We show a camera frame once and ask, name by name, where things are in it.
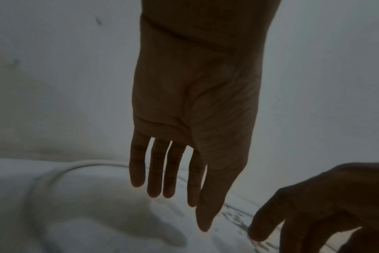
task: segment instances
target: white surface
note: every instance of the white surface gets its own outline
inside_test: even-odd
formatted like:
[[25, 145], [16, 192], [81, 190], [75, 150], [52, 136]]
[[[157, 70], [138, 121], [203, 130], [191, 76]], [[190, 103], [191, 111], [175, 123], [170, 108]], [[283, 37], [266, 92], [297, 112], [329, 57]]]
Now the white surface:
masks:
[[[137, 0], [0, 0], [0, 157], [128, 160], [139, 14]], [[260, 97], [238, 196], [260, 206], [379, 161], [379, 0], [283, 1]]]
[[[62, 163], [0, 159], [0, 253], [41, 252], [21, 220], [21, 201], [32, 179]], [[253, 246], [251, 217], [224, 207], [209, 233], [198, 230], [179, 180], [172, 200], [151, 200], [135, 189], [128, 170], [97, 166], [63, 176], [40, 214], [49, 236], [65, 252], [278, 252], [279, 231]], [[324, 253], [332, 253], [324, 248]]]

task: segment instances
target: finger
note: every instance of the finger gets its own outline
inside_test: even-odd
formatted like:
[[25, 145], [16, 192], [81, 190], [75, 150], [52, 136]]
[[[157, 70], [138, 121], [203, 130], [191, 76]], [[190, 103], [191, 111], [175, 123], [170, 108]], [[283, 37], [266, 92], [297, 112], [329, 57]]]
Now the finger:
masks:
[[151, 164], [148, 174], [148, 195], [156, 198], [162, 192], [163, 167], [170, 141], [155, 139], [151, 151]]
[[317, 221], [303, 240], [302, 253], [319, 253], [320, 249], [335, 233], [360, 227], [362, 223], [353, 215], [340, 212]]
[[281, 188], [255, 214], [248, 236], [255, 241], [266, 240], [274, 229], [287, 217], [297, 212], [291, 202], [291, 188]]
[[371, 228], [356, 230], [338, 253], [379, 253], [379, 231]]
[[165, 198], [173, 197], [176, 191], [178, 169], [186, 147], [187, 145], [185, 144], [173, 142], [167, 153], [165, 178], [163, 180], [163, 195]]
[[280, 253], [300, 253], [302, 242], [314, 219], [304, 213], [297, 213], [285, 219], [280, 234]]
[[223, 207], [228, 190], [231, 188], [239, 171], [212, 170], [209, 166], [204, 185], [199, 195], [197, 209], [195, 210], [198, 227], [207, 232], [215, 216]]
[[199, 152], [194, 149], [191, 161], [189, 162], [189, 174], [187, 184], [187, 201], [190, 207], [195, 207], [198, 204], [205, 169], [206, 163], [202, 160]]
[[145, 183], [145, 154], [147, 153], [149, 136], [134, 129], [131, 140], [129, 172], [131, 184], [140, 187]]

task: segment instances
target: hand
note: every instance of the hand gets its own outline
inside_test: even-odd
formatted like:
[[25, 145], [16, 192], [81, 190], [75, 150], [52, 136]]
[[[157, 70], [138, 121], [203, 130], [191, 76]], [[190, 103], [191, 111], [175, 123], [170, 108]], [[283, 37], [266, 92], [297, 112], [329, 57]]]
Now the hand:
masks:
[[[154, 3], [143, 1], [144, 10], [153, 11], [146, 6]], [[145, 153], [154, 137], [147, 191], [155, 198], [163, 185], [164, 197], [172, 197], [183, 152], [187, 145], [194, 148], [187, 198], [189, 206], [197, 207], [202, 231], [209, 230], [247, 163], [264, 40], [273, 17], [265, 22], [266, 17], [259, 16], [253, 25], [248, 24], [247, 36], [251, 34], [252, 39], [229, 46], [182, 35], [187, 34], [185, 30], [173, 31], [145, 14], [141, 17], [141, 50], [132, 92], [131, 182], [135, 187], [145, 183]]]
[[379, 253], [379, 163], [340, 165], [278, 190], [256, 213], [249, 237], [266, 240], [284, 220], [280, 253], [318, 253], [333, 234], [359, 227], [339, 253]]

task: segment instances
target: white floor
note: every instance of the white floor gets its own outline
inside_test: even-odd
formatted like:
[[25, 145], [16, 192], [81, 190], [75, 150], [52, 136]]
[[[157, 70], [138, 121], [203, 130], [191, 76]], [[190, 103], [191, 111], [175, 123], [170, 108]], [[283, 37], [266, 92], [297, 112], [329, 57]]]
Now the white floor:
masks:
[[[0, 253], [45, 252], [22, 220], [22, 200], [37, 175], [63, 163], [0, 159]], [[84, 168], [63, 176], [41, 206], [48, 236], [64, 252], [278, 252], [279, 230], [253, 246], [246, 230], [257, 210], [229, 195], [209, 233], [198, 230], [186, 202], [186, 175], [180, 175], [172, 200], [151, 200], [134, 189], [128, 170]], [[329, 248], [322, 250], [332, 253]]]

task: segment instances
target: human hand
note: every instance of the human hand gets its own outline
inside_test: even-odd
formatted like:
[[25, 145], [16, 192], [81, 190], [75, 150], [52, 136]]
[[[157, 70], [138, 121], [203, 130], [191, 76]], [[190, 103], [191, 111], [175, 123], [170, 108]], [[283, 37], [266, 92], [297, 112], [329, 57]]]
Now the human hand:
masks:
[[284, 220], [280, 253], [318, 253], [333, 234], [359, 227], [338, 252], [379, 253], [379, 163], [343, 164], [278, 190], [248, 235], [266, 240]]
[[[164, 2], [168, 5], [161, 8]], [[234, 34], [219, 43], [217, 39], [208, 40], [214, 37], [205, 34], [204, 30], [193, 29], [197, 26], [177, 31], [163, 23], [161, 20], [165, 16], [177, 10], [162, 16], [160, 10], [172, 8], [171, 5], [178, 2], [143, 1], [141, 50], [132, 92], [135, 130], [130, 152], [130, 178], [135, 187], [145, 183], [145, 153], [150, 138], [154, 137], [147, 191], [149, 196], [157, 197], [163, 185], [164, 197], [170, 198], [175, 193], [183, 152], [187, 145], [194, 148], [189, 164], [187, 198], [189, 206], [197, 207], [199, 228], [207, 231], [222, 208], [228, 190], [247, 163], [257, 114], [264, 40], [274, 15], [250, 15], [254, 20], [244, 24], [238, 19], [247, 15], [237, 13], [238, 27], [231, 27], [238, 29], [232, 32], [237, 33], [244, 27], [249, 29], [245, 29], [246, 34]], [[210, 4], [202, 2], [199, 1], [202, 6]], [[249, 3], [254, 7], [257, 1]], [[264, 13], [260, 6], [254, 10]], [[185, 16], [179, 14], [176, 19]], [[192, 18], [187, 21], [202, 23]], [[206, 38], [198, 37], [197, 31]], [[201, 188], [206, 165], [206, 178]]]

